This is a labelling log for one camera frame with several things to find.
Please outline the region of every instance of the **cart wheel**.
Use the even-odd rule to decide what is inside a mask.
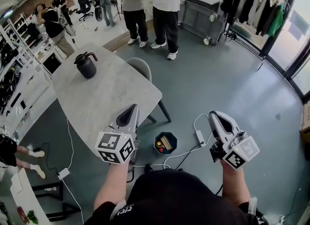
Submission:
[[[209,45],[210,41],[209,41],[208,38],[205,38],[205,39],[203,40],[203,43],[204,43],[205,45]]]

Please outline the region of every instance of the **chair backrest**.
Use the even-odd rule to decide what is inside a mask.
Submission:
[[[79,7],[81,12],[86,13],[90,10],[90,3],[89,0],[78,0],[79,3]]]
[[[149,65],[140,58],[130,58],[127,62],[130,66],[136,69],[140,74],[152,82],[152,73]]]

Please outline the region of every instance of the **chair leg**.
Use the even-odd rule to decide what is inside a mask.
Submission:
[[[164,115],[166,116],[167,120],[168,120],[169,122],[171,122],[171,118],[170,118],[169,113],[168,113],[168,111],[166,110],[166,108],[165,108],[163,102],[162,102],[162,101],[159,101],[158,105],[159,105],[160,109],[163,111],[163,113],[164,113]]]
[[[156,123],[157,121],[155,120],[155,118],[153,118],[151,115],[149,115],[147,117],[149,120],[151,120],[153,123]]]

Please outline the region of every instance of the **black bag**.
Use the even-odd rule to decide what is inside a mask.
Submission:
[[[223,0],[221,4],[221,10],[224,13],[229,13],[232,9],[232,5],[233,5],[233,0]]]

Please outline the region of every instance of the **black t-shirt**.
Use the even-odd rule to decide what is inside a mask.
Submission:
[[[53,7],[59,7],[63,5],[66,2],[66,0],[53,0],[52,5]],[[67,11],[69,10],[67,6],[63,6],[62,10]]]
[[[53,22],[58,22],[58,14],[54,9],[48,9],[47,12],[43,14],[42,19],[45,20],[44,25],[50,38],[56,37],[63,31],[62,25]]]
[[[258,225],[254,215],[213,194],[199,178],[172,169],[138,178],[127,205],[110,220],[115,207],[111,202],[102,204],[85,225]]]

